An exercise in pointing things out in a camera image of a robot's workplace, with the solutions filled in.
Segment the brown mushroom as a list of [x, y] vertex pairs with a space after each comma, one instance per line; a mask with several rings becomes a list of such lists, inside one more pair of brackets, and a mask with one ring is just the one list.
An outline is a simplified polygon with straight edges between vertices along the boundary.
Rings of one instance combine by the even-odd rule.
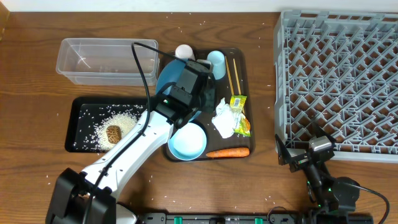
[[111, 144], [117, 144], [122, 139], [119, 126], [108, 126], [106, 128], [106, 135], [108, 137], [108, 142]]

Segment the light blue cup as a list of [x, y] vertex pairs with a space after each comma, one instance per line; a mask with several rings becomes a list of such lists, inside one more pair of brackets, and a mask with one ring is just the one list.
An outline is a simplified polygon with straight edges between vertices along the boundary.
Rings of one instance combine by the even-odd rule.
[[207, 60], [213, 65], [212, 73], [215, 79], [222, 79], [226, 74], [226, 62], [224, 54], [217, 50], [211, 51], [207, 56]]

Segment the orange carrot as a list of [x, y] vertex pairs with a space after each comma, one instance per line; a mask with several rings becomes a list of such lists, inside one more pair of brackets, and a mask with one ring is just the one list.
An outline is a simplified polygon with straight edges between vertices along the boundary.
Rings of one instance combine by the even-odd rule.
[[250, 150], [246, 147], [237, 147], [229, 149], [221, 149], [206, 153], [206, 157], [223, 158], [223, 157], [246, 157], [250, 155]]

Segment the light blue bowl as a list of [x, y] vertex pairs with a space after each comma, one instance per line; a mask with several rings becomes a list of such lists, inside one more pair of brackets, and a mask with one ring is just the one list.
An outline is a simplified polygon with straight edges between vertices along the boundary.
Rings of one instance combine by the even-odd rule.
[[187, 123], [178, 129], [168, 141], [171, 154], [182, 161], [199, 158], [204, 153], [206, 145], [205, 131], [195, 123]]

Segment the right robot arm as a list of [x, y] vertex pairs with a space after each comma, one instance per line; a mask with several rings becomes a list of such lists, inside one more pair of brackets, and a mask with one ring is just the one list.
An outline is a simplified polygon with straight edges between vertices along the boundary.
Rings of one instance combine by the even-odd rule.
[[289, 165], [292, 173], [303, 171], [307, 178], [308, 196], [316, 208], [310, 208], [302, 217], [302, 223], [349, 223], [349, 214], [356, 209], [359, 199], [359, 184], [348, 177], [334, 178], [325, 162], [334, 154], [336, 139], [313, 125], [315, 137], [309, 140], [308, 148], [293, 155], [276, 134], [280, 165]]

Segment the green snack wrapper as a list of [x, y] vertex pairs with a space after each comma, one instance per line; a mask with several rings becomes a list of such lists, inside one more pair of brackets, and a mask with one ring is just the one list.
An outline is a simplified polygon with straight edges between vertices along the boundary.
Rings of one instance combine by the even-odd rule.
[[230, 99], [230, 107], [233, 112], [234, 124], [233, 129], [235, 133], [250, 137], [251, 124], [244, 114], [244, 105], [247, 96], [233, 95]]

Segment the white tissue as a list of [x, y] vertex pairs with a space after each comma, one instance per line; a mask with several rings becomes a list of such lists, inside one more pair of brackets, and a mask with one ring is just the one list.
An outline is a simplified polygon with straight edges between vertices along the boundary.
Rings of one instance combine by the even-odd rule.
[[216, 115], [211, 119], [223, 139], [230, 138], [236, 127], [235, 117], [230, 105], [222, 98], [216, 107]]

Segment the dark blue plate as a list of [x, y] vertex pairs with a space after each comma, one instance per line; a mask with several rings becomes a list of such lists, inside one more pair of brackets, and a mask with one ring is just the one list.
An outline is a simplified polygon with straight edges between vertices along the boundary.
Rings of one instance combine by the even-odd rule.
[[152, 99], [153, 110], [182, 127], [198, 111], [203, 91], [202, 66], [193, 60], [173, 60], [160, 73]]

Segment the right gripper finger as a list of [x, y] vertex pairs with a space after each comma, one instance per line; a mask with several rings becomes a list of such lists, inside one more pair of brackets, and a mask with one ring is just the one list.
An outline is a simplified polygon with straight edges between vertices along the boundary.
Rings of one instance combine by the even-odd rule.
[[326, 133], [317, 123], [312, 123], [312, 129], [316, 137], [320, 138], [324, 136], [327, 137], [331, 143], [336, 142], [336, 139], [330, 136], [328, 133]]
[[275, 142], [277, 146], [279, 164], [286, 165], [290, 163], [291, 155], [278, 134], [275, 134]]

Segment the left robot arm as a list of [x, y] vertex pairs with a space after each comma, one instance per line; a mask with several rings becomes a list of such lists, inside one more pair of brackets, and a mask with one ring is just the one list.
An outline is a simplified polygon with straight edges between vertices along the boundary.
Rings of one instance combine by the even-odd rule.
[[215, 78], [210, 66], [191, 59], [178, 79], [150, 98], [136, 125], [103, 157], [80, 173], [65, 169], [57, 178], [46, 223], [135, 223], [137, 217], [118, 203], [130, 178], [173, 132], [197, 112], [215, 110]]

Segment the pile of rice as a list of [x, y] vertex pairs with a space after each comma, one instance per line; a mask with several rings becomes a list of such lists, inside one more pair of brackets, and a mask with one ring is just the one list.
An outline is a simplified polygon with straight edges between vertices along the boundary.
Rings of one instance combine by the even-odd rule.
[[108, 126], [119, 126], [123, 138], [136, 125], [136, 123], [137, 118], [129, 113], [114, 114], [105, 118], [95, 127], [93, 138], [93, 143], [95, 144], [94, 149], [99, 151], [109, 151], [116, 145], [108, 142], [108, 137], [106, 135], [106, 128]]

